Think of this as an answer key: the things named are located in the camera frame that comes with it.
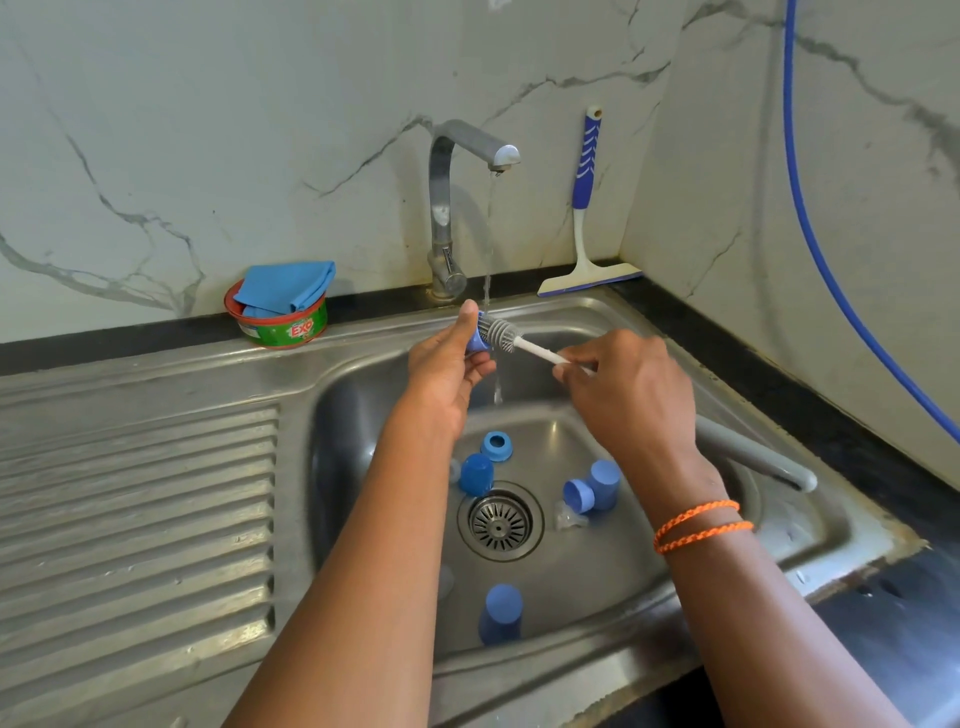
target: green and red container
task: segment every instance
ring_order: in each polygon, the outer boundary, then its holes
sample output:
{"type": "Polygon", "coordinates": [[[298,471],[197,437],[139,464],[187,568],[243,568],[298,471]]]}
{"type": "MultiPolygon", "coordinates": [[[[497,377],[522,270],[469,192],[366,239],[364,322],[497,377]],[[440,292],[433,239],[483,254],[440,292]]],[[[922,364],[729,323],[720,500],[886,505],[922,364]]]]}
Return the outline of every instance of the green and red container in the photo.
{"type": "Polygon", "coordinates": [[[236,319],[250,341],[268,349],[292,349],[316,339],[326,328],[326,294],[303,311],[272,319],[253,319],[243,315],[243,306],[233,299],[243,279],[234,283],[224,296],[227,313],[236,319]]]}

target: folded blue cloth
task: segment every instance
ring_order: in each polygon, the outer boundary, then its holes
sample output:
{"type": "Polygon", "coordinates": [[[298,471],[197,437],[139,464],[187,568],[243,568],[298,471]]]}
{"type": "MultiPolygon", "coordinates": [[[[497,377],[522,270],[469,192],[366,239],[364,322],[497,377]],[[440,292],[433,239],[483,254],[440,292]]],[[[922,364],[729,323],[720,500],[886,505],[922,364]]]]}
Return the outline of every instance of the folded blue cloth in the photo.
{"type": "Polygon", "coordinates": [[[254,319],[288,316],[316,303],[336,273],[337,266],[332,260],[254,265],[233,299],[246,307],[244,316],[254,319]]]}

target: forearm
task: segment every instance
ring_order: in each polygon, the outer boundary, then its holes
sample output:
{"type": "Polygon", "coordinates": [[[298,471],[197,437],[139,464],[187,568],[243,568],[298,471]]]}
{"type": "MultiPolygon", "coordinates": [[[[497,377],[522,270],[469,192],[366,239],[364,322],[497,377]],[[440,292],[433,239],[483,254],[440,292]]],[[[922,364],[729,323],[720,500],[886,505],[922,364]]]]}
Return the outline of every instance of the forearm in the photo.
{"type": "Polygon", "coordinates": [[[401,400],[344,530],[230,728],[426,724],[452,449],[429,412],[401,400]]]}
{"type": "MultiPolygon", "coordinates": [[[[709,465],[687,463],[673,470],[669,484],[640,489],[654,527],[686,508],[726,497],[705,482],[710,472],[709,465]]],[[[665,541],[739,520],[732,509],[709,511],[671,530],[665,541]]],[[[666,560],[730,725],[906,725],[752,532],[682,546],[666,560]]]]}

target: gray plastic handle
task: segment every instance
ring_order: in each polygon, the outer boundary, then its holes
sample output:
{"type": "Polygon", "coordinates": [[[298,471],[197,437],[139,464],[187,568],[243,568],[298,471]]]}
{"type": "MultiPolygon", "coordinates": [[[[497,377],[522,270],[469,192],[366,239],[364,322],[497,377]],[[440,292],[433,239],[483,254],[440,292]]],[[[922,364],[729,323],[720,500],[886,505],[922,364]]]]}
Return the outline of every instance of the gray plastic handle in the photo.
{"type": "Polygon", "coordinates": [[[801,493],[817,487],[812,470],[701,415],[697,415],[697,438],[740,465],[781,480],[801,493]]]}

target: sink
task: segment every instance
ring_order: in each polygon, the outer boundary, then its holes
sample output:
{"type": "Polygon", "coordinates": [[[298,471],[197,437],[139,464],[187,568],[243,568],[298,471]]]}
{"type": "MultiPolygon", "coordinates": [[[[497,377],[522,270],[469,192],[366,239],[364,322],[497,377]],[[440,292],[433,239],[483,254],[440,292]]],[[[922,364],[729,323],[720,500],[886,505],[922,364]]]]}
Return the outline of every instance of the sink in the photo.
{"type": "MultiPolygon", "coordinates": [[[[492,314],[553,350],[612,328],[656,333],[601,289],[495,301],[492,314]]],[[[0,723],[220,725],[335,543],[406,353],[453,317],[333,325],[289,351],[234,340],[0,378],[0,723]]],[[[816,473],[803,495],[705,451],[804,596],[918,547],[667,344],[700,414],[816,473]]],[[[498,377],[502,403],[492,379],[476,388],[454,454],[493,429],[514,454],[486,498],[448,492],[455,584],[438,603],[430,722],[591,724],[598,706],[696,667],[696,649],[626,486],[588,526],[555,529],[563,483],[606,453],[549,365],[502,354],[498,377]],[[483,647],[483,597],[500,582],[523,594],[522,639],[483,647]]]]}
{"type": "MultiPolygon", "coordinates": [[[[528,338],[557,351],[586,341],[588,334],[559,325],[528,338]]],[[[359,494],[377,436],[406,379],[404,354],[355,362],[318,400],[310,474],[317,568],[359,494]]],[[[468,414],[453,453],[458,461],[479,451],[491,430],[511,437],[514,454],[496,464],[487,496],[450,487],[443,563],[455,588],[438,605],[438,661],[469,650],[482,650],[479,660],[502,659],[483,650],[477,633],[484,597],[495,584],[512,584],[523,595],[525,639],[556,633],[668,584],[665,562],[653,550],[653,530],[625,483],[611,511],[591,513],[584,528],[556,529],[554,507],[564,482],[586,477],[595,460],[610,456],[590,436],[549,364],[524,352],[500,354],[496,376],[474,390],[468,414]],[[499,405],[493,398],[498,379],[499,405]]],[[[757,518],[761,498],[753,475],[722,457],[711,459],[747,518],[757,518]]]]}

